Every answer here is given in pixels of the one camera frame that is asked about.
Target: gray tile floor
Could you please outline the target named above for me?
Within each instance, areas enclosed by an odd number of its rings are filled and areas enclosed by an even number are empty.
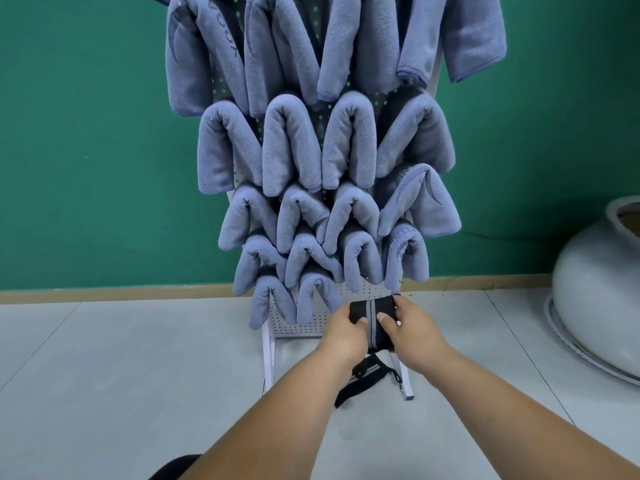
[[[455,348],[640,464],[640,388],[556,339],[541,314],[547,294],[411,295]],[[208,448],[262,392],[249,306],[249,298],[0,306],[0,478],[144,480]],[[276,375],[316,343],[279,342]],[[314,480],[496,479],[440,393],[416,374],[412,386],[415,400],[404,402],[387,378],[334,412]]]

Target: white ceramic pot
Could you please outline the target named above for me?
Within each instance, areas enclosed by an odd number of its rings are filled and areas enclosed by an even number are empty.
[[[564,247],[554,268],[556,310],[588,352],[640,377],[640,196],[614,200],[605,217]]]

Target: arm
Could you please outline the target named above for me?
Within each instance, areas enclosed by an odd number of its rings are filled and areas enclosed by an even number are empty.
[[[396,296],[378,320],[398,357],[447,398],[502,480],[640,479],[640,468],[455,352],[433,320]]]
[[[311,476],[338,392],[367,353],[367,322],[336,312],[320,344],[288,371],[180,480]]]

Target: green wall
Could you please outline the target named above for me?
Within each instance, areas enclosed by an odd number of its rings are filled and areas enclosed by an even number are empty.
[[[434,276],[549,271],[640,193],[639,1],[502,4],[507,58],[438,88],[463,232],[428,241]],[[0,289],[232,281],[163,44],[149,0],[0,0]]]

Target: drying rack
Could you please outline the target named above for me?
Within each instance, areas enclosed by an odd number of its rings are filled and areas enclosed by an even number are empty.
[[[436,89],[438,87],[438,79],[440,76],[440,66],[442,64],[442,48],[438,46],[436,53],[436,59],[433,66],[432,77],[429,83],[427,92],[435,97]],[[235,174],[236,185],[243,180],[243,178],[237,173]],[[227,192],[229,201],[233,197],[233,191]],[[345,297],[345,301],[361,301],[366,299],[376,299],[388,296],[391,292],[383,285],[372,285],[363,278],[361,278],[360,291],[354,293],[350,291],[345,283],[338,284],[341,295]],[[298,301],[298,290],[293,290],[293,295]],[[267,392],[275,382],[275,348],[276,340],[278,339],[320,339],[324,331],[324,326],[329,320],[331,313],[327,309],[326,305],[319,297],[318,293],[314,293],[314,318],[306,326],[290,325],[281,318],[276,309],[273,297],[269,300],[269,319],[262,325],[260,329],[262,334],[262,358],[264,363],[264,388],[262,393]],[[394,369],[400,375],[402,382],[400,384],[400,391],[404,396],[405,401],[411,401],[414,398],[413,389],[409,379],[409,371],[407,367],[398,359],[398,356],[391,352],[391,361]]]

